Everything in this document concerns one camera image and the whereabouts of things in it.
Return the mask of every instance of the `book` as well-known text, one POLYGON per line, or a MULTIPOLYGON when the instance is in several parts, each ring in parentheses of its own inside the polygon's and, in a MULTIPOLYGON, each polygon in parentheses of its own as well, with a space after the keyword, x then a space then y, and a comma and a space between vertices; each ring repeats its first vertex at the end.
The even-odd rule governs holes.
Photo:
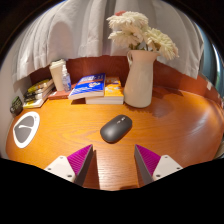
POLYGON ((47 100, 48 96, 51 94, 52 90, 50 90, 42 99, 39 100, 32 100, 29 102, 24 102, 23 108, 35 108, 35 107, 41 107, 45 100, 47 100))
POLYGON ((39 89, 42 89, 44 87, 48 87, 50 86, 51 84, 53 83, 53 79, 45 79, 45 80, 42 80, 34 85, 32 85, 28 90, 27 92, 28 93, 31 93, 31 92, 34 92, 36 90, 39 90, 39 89))
POLYGON ((123 104, 123 87, 119 77, 106 77, 105 94, 101 97, 86 97, 86 104, 123 104))
POLYGON ((105 73, 82 77, 68 95, 68 99, 104 96, 105 73))
POLYGON ((49 100, 60 100, 60 99, 68 99, 68 95, 71 93, 65 91, 57 91, 53 90, 53 92, 48 96, 49 100))
POLYGON ((28 102, 28 101, 31 101, 31 100, 38 100, 38 99, 42 99, 50 90, 52 90, 54 88, 54 83, 52 83, 50 86, 48 87, 45 87, 44 88, 44 91, 41 92, 41 93, 28 93, 26 92, 24 95, 23 95, 23 98, 24 98, 24 101, 28 102))

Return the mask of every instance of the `white flower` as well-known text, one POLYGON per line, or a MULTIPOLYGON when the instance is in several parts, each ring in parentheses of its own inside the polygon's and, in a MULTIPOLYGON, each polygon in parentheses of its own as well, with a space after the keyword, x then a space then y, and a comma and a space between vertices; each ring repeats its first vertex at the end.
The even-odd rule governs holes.
POLYGON ((147 29, 144 33, 144 40, 154 51, 157 49, 167 60, 178 56, 178 49, 168 35, 157 29, 147 29))
POLYGON ((136 46, 139 44, 138 37, 124 31, 113 32, 108 39, 112 39, 115 44, 124 47, 129 47, 129 45, 136 46))
POLYGON ((179 57, 175 43, 160 30, 151 29, 145 15, 138 12, 124 12, 107 20, 109 27, 114 29, 108 38, 115 44, 137 49, 144 41, 146 46, 151 47, 154 52, 159 51, 167 60, 179 57))
POLYGON ((120 16, 114 15, 107 18, 107 21, 109 21, 111 29, 119 29, 122 25, 134 25, 142 28, 148 24, 148 18, 138 12, 125 12, 120 16))

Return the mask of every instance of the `desk surface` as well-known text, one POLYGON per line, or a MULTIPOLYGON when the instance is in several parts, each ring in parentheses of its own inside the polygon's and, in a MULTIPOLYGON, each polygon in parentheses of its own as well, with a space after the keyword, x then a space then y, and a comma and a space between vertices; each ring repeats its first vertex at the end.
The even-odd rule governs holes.
POLYGON ((41 108, 25 109, 10 127, 9 159, 44 169, 59 155, 69 156, 93 144, 84 187, 120 190, 143 186, 134 158, 135 144, 158 155, 169 155, 182 167, 214 158, 224 131, 222 109, 215 102, 184 91, 153 88, 152 103, 137 109, 124 105, 86 105, 82 100, 48 100, 41 108), (26 112, 36 111, 40 125, 31 143, 18 148, 12 128, 26 112), (100 136, 101 127, 119 114, 129 116, 132 129, 117 143, 100 136))

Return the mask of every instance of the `white vase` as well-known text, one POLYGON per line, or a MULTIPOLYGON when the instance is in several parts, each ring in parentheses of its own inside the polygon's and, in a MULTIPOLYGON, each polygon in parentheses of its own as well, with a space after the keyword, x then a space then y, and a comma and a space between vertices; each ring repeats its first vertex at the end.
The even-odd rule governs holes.
POLYGON ((124 101, 130 106, 150 105, 153 88, 153 63, 157 52, 130 50, 127 54, 130 71, 124 87, 124 101))

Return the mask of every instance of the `black mouse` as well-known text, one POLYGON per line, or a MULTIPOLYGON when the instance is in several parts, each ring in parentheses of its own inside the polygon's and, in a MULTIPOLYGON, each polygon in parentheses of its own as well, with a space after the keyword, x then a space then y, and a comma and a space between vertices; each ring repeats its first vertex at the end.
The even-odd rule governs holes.
POLYGON ((106 142, 115 143, 119 141, 132 127, 132 120, 126 115, 118 115, 106 123, 100 134, 106 142))

